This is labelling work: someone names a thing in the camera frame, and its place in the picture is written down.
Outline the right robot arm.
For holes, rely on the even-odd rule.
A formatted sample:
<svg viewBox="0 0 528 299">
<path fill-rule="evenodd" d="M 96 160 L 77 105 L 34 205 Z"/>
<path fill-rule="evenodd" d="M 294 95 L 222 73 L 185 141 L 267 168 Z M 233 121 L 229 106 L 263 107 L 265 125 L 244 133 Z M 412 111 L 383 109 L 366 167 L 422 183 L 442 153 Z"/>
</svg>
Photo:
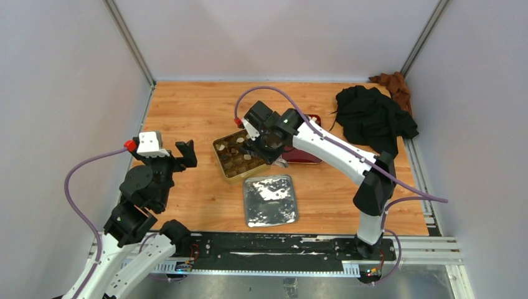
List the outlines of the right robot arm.
<svg viewBox="0 0 528 299">
<path fill-rule="evenodd" d="M 387 153 L 377 156 L 349 145 L 292 108 L 283 115 L 268 107 L 251 108 L 238 122 L 250 136 L 244 150 L 266 164 L 276 164 L 288 149 L 296 149 L 338 169 L 356 184 L 353 203 L 360 212 L 356 253 L 364 260 L 379 254 L 384 209 L 395 189 L 385 177 L 395 174 Z"/>
</svg>

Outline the gold chocolate tin box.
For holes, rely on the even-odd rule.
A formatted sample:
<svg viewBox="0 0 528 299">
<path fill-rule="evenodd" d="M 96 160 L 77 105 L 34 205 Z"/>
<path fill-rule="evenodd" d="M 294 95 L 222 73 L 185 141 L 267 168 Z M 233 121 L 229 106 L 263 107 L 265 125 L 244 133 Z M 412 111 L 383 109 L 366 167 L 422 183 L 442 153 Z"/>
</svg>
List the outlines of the gold chocolate tin box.
<svg viewBox="0 0 528 299">
<path fill-rule="evenodd" d="M 229 184 L 238 183 L 244 179 L 268 171 L 271 168 L 270 165 L 265 164 L 260 158 L 252 157 L 251 160 L 244 160 L 244 154 L 240 151 L 243 143 L 237 143 L 237 138 L 240 137 L 246 141 L 248 138 L 247 132 L 245 130 L 240 130 L 221 137 L 212 143 L 222 174 Z M 233 141 L 235 146 L 228 147 L 227 143 L 229 141 Z M 220 144 L 225 145 L 225 149 L 222 151 L 217 150 L 217 147 Z"/>
</svg>

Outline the red chocolate tray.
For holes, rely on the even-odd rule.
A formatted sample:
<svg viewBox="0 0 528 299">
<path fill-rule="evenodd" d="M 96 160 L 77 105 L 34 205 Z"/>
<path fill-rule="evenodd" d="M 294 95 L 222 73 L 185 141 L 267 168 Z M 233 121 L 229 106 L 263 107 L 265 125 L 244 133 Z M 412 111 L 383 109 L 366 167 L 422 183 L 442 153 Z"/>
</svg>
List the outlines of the red chocolate tray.
<svg viewBox="0 0 528 299">
<path fill-rule="evenodd" d="M 319 164 L 321 159 L 293 147 L 285 147 L 285 152 L 281 156 L 287 163 L 294 164 Z"/>
</svg>

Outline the metal tongs black tips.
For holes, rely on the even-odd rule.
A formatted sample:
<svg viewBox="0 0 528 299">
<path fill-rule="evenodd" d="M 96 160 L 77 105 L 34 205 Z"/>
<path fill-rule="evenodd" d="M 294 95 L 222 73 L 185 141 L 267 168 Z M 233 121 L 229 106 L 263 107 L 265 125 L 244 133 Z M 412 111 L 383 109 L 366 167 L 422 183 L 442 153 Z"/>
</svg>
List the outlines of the metal tongs black tips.
<svg viewBox="0 0 528 299">
<path fill-rule="evenodd" d="M 283 159 L 282 157 L 279 157 L 275 162 L 274 162 L 275 165 L 279 166 L 279 167 L 282 167 L 282 168 L 288 168 L 289 167 L 289 164 L 288 162 Z"/>
</svg>

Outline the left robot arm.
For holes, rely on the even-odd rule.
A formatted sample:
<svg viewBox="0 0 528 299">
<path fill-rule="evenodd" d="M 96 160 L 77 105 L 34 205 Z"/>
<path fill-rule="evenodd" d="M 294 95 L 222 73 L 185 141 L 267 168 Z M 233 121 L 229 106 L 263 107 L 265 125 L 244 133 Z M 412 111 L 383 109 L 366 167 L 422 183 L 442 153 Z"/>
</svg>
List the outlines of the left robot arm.
<svg viewBox="0 0 528 299">
<path fill-rule="evenodd" d="M 148 234 L 157 222 L 155 216 L 166 209 L 170 189 L 175 185 L 173 174 L 197 166 L 193 140 L 178 141 L 175 145 L 180 157 L 164 149 L 160 137 L 148 138 L 142 133 L 126 141 L 121 149 L 88 158 L 67 173 L 66 200 L 93 232 L 96 252 L 63 298 L 123 298 L 168 257 L 189 254 L 195 260 L 199 256 L 199 247 L 191 242 L 190 230 L 175 219 L 165 222 L 157 234 Z M 103 232 L 99 232 L 74 203 L 70 180 L 82 166 L 121 153 L 129 153 L 141 165 L 125 174 L 120 200 Z"/>
</svg>

